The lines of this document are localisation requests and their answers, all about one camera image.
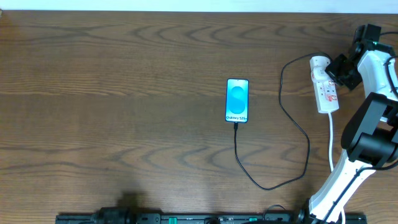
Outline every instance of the wood grain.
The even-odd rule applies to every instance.
[[[277,102],[280,70],[310,52],[332,57],[355,28],[398,30],[397,15],[6,11],[0,19],[0,222],[54,223],[59,212],[134,205],[164,212],[299,209],[324,183],[328,118],[308,60],[285,71],[283,104],[310,136],[303,180],[259,190],[233,155],[226,79],[250,81],[238,151],[273,186],[301,173],[306,140]],[[382,41],[398,47],[393,35]],[[338,90],[335,160],[362,87]],[[346,206],[396,223],[396,170]]]

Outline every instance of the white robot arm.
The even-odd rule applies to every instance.
[[[398,80],[391,58],[395,53],[378,42],[380,30],[370,24],[358,28],[349,58],[340,55],[325,68],[335,83],[351,90],[363,81],[366,100],[343,132],[343,152],[335,169],[305,205],[299,223],[336,223],[355,190],[375,173],[375,169],[358,170],[382,167],[398,157]],[[378,128],[380,121],[393,128]]]

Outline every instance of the power outlet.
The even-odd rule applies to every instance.
[[[325,71],[329,64],[330,60],[323,56],[312,57],[310,60],[311,79],[319,113],[331,113],[339,108],[335,83]]]

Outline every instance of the smartphone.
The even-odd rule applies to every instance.
[[[246,123],[249,111],[249,80],[230,78],[226,82],[225,121]]]

